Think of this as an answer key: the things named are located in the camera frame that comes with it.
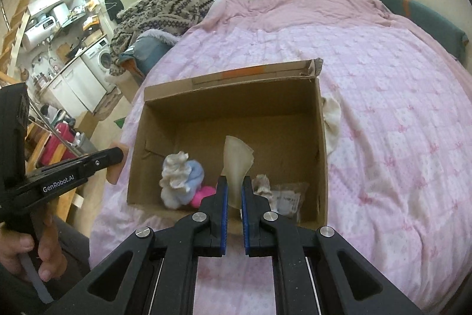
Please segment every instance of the cardboard box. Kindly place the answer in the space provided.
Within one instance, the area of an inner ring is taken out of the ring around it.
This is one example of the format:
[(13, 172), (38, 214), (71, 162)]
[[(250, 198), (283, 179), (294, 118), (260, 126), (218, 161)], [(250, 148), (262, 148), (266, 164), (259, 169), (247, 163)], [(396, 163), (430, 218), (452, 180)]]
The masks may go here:
[(101, 31), (101, 29), (94, 31), (83, 40), (82, 47), (89, 47), (90, 45), (96, 43), (102, 35), (103, 31)]
[[(325, 225), (327, 157), (316, 78), (321, 63), (277, 63), (147, 87), (127, 202), (173, 220), (197, 211), (164, 206), (162, 162), (171, 153), (188, 152), (205, 170), (204, 185), (216, 185), (231, 135), (254, 150), (251, 177), (266, 174), (271, 185), (308, 182), (300, 225)], [(242, 233), (239, 210), (230, 208), (228, 231)]]
[(69, 51), (70, 51), (70, 45), (68, 45), (67, 43), (62, 44), (57, 48), (56, 54), (58, 55), (58, 57), (61, 59), (63, 63), (67, 63), (69, 61), (69, 58), (67, 58), (66, 56), (69, 53)]

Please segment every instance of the paper label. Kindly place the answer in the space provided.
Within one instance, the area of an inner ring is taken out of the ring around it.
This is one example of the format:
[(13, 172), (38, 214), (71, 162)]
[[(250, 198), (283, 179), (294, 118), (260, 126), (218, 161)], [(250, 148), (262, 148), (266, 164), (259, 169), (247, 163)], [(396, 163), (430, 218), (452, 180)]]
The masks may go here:
[(293, 191), (272, 191), (277, 204), (277, 212), (281, 215), (293, 216), (296, 214), (300, 194)]

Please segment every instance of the metal screw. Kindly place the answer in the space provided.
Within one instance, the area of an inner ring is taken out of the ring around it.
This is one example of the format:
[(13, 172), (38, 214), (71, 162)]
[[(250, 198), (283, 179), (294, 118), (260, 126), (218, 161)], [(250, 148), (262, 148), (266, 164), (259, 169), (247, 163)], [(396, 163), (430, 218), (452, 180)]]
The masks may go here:
[(136, 234), (137, 237), (140, 237), (140, 238), (148, 237), (150, 235), (150, 228), (149, 227), (142, 227), (140, 229), (137, 229), (135, 231), (135, 234)]
[(192, 215), (192, 219), (196, 222), (203, 222), (206, 219), (205, 213), (195, 213)]
[(267, 211), (264, 213), (263, 218), (269, 222), (273, 222), (277, 220), (278, 215), (274, 211)]
[(334, 235), (334, 230), (330, 226), (323, 226), (320, 228), (319, 233), (324, 237), (332, 237)]

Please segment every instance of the pink comforter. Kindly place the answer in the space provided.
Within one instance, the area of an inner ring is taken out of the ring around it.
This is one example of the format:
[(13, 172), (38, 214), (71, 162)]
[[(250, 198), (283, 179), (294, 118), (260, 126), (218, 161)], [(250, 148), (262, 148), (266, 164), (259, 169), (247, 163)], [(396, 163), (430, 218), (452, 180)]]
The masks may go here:
[[(328, 159), (328, 222), (419, 307), (442, 308), (472, 267), (472, 79), (428, 34), (377, 0), (218, 0), (150, 72), (122, 133), (134, 144), (145, 86), (321, 57), (322, 94), (341, 105)], [(134, 229), (167, 221), (128, 207), (131, 156), (106, 185), (95, 266)], [(271, 261), (199, 262), (195, 314), (274, 314)]]

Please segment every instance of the washing machine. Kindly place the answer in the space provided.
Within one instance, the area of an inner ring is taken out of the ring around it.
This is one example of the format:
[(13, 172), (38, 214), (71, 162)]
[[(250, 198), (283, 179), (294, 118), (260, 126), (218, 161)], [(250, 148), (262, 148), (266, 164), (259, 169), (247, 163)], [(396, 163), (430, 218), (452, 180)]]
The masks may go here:
[(108, 83), (105, 76), (108, 74), (112, 64), (112, 56), (110, 55), (110, 46), (107, 38), (100, 39), (86, 52), (82, 54), (82, 60), (95, 75), (95, 78), (107, 91), (107, 94), (112, 91), (116, 85)]

